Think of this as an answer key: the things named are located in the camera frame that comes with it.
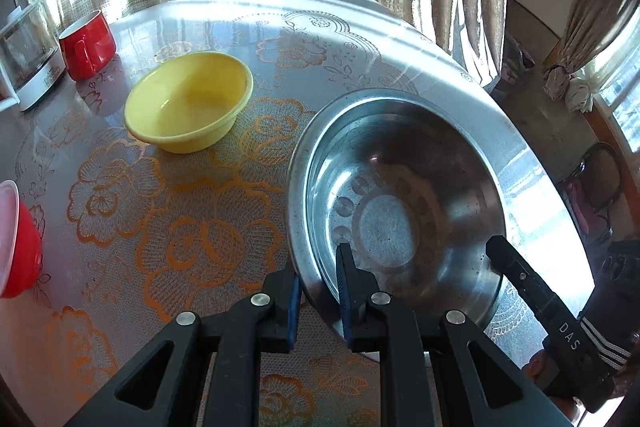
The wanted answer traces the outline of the large stainless steel bowl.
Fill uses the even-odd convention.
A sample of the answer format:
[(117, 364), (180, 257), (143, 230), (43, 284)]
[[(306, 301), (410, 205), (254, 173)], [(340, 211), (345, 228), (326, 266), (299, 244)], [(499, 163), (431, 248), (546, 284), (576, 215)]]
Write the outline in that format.
[(339, 332), (336, 251), (425, 315), (494, 317), (506, 282), (486, 255), (506, 233), (491, 165), (468, 132), (433, 103), (364, 89), (311, 118), (288, 166), (285, 221), (311, 306)]

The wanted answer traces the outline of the red bowl white inside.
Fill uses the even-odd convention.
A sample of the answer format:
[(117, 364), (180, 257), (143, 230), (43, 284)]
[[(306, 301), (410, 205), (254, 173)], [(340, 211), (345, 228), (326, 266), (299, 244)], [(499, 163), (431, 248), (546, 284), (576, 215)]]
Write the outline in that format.
[(10, 299), (32, 288), (42, 268), (41, 237), (17, 185), (1, 183), (1, 297)]

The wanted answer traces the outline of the yellow plastic bowl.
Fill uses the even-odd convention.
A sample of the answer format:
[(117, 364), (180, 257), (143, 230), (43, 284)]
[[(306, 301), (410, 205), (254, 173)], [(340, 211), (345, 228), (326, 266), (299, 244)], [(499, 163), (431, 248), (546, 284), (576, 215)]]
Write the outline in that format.
[(253, 88), (253, 75), (238, 58), (186, 54), (138, 81), (128, 94), (124, 123), (135, 138), (165, 152), (198, 152), (230, 131)]

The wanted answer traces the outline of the dark wooden chair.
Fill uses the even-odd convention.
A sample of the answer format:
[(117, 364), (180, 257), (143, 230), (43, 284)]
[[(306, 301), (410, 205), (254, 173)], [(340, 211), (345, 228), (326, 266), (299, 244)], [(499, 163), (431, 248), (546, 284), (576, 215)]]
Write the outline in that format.
[(555, 187), (586, 247), (612, 239), (611, 209), (624, 193), (624, 178), (620, 156), (610, 144), (591, 145)]

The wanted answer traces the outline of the red ceramic mug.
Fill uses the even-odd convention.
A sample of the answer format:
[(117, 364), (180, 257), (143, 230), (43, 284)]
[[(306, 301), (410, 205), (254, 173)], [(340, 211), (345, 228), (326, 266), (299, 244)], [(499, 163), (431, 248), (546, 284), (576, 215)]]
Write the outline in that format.
[(94, 10), (58, 36), (70, 78), (85, 81), (98, 75), (113, 60), (116, 42), (101, 10)]

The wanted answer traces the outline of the white glass electric kettle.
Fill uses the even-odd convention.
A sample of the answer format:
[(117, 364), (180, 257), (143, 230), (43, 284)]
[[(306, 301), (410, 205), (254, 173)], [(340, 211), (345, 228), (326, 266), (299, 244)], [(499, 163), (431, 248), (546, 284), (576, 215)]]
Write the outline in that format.
[(58, 82), (66, 66), (58, 34), (42, 0), (19, 6), (1, 28), (1, 75), (26, 112)]

